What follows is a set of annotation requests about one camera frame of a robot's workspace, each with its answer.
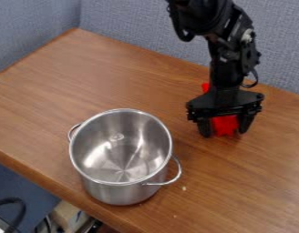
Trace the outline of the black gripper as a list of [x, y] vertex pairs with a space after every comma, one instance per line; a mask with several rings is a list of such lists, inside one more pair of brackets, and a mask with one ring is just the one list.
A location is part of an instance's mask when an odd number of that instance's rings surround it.
[[241, 89], [215, 90], [213, 88], [185, 103], [187, 119], [197, 123], [199, 134], [209, 138], [212, 126], [209, 118], [237, 116], [237, 132], [244, 134], [255, 115], [262, 111], [264, 95]]

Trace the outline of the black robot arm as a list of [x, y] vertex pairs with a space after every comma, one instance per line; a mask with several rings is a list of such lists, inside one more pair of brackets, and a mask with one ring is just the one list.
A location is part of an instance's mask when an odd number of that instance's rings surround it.
[[185, 103], [187, 118], [197, 125], [199, 134], [212, 137], [215, 118], [235, 117], [235, 131], [245, 133], [262, 111], [264, 95], [249, 89], [247, 76], [257, 76], [260, 52], [255, 46], [252, 20], [233, 0], [165, 0], [169, 19], [179, 39], [207, 40], [209, 89]]

